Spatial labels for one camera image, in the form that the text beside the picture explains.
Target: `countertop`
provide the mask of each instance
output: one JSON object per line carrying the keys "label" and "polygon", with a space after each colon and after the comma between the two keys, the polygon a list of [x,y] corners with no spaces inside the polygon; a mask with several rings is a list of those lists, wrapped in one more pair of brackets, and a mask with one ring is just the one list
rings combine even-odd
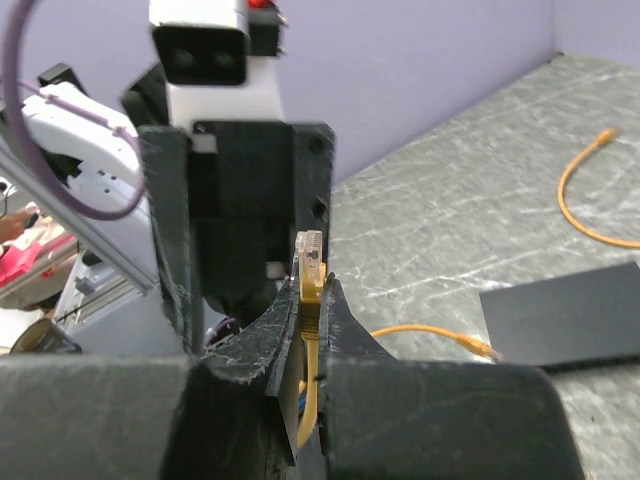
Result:
{"label": "countertop", "polygon": [[[574,176],[587,225],[640,240],[640,71],[559,56],[339,185],[331,268],[369,330],[425,323],[488,340],[478,293],[638,259],[582,236],[557,183],[607,127],[619,139]],[[423,333],[381,339],[398,358],[473,360]],[[554,374],[593,478],[640,476],[640,366]]]}

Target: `marble table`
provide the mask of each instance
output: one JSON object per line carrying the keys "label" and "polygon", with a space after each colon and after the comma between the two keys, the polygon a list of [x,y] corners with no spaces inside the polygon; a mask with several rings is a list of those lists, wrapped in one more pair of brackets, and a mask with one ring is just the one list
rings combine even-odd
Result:
{"label": "marble table", "polygon": [[[566,165],[621,137],[567,193],[599,231],[640,240],[640,71],[559,56],[337,187],[330,261],[366,328],[425,323],[488,340],[478,293],[637,259],[590,240],[556,204]],[[402,359],[472,360],[424,333],[381,339]],[[554,375],[592,478],[640,478],[640,366]]]}

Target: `hand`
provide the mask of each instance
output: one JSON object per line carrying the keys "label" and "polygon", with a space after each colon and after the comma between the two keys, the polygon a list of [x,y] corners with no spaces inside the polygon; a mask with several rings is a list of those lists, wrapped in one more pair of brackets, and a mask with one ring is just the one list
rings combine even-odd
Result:
{"label": "hand", "polygon": [[24,233],[24,225],[33,213],[18,212],[0,218],[0,243],[16,240]]}

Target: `screw hole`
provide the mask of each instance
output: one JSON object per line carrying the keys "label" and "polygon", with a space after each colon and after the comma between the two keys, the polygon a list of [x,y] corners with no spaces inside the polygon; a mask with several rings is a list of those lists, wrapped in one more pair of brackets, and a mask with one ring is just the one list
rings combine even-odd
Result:
{"label": "screw hole", "polygon": [[307,142],[307,147],[311,153],[318,155],[324,152],[324,140],[321,137],[311,137]]}
{"label": "screw hole", "polygon": [[327,215],[327,206],[322,200],[318,200],[311,207],[311,213],[316,220],[325,220]]}

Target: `wall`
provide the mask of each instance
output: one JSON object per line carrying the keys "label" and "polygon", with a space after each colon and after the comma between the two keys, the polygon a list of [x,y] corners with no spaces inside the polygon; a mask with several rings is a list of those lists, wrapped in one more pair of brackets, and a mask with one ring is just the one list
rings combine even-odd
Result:
{"label": "wall", "polygon": [[[291,22],[280,65],[287,113],[337,131],[342,180],[547,59],[551,1],[281,0]],[[0,18],[10,3],[0,2]],[[117,105],[155,58],[149,1],[41,3],[25,75],[65,61],[96,99]]]}
{"label": "wall", "polygon": [[558,50],[640,67],[640,1],[555,0]]}

